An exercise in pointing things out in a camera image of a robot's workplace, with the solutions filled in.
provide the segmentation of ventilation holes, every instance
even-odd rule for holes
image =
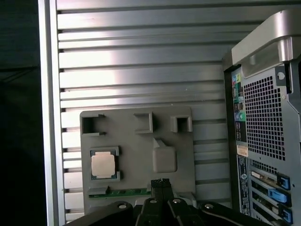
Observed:
[[[259,161],[251,160],[251,165],[256,168],[259,168],[261,170],[267,171],[269,173],[272,173],[275,175],[277,174],[277,169],[275,167],[269,166],[269,165],[261,163]]]
[[[280,89],[271,76],[244,86],[244,93],[249,151],[285,161]]]

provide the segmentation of aluminum extrusion wall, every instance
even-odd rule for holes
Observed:
[[[297,2],[40,0],[40,23],[50,19],[50,36],[41,34],[42,62],[51,61],[44,62],[42,79],[50,87],[43,93],[50,122],[44,123],[48,223],[83,215],[83,110],[191,106],[196,199],[230,206],[221,59],[270,15]]]

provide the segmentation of warning label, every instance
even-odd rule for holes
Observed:
[[[240,212],[250,216],[247,158],[237,155]]]
[[[244,157],[248,157],[249,156],[248,147],[242,146],[242,145],[237,145],[237,154],[242,155]]]

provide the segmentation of computer tower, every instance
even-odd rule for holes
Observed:
[[[232,207],[301,225],[301,18],[281,11],[223,59]]]

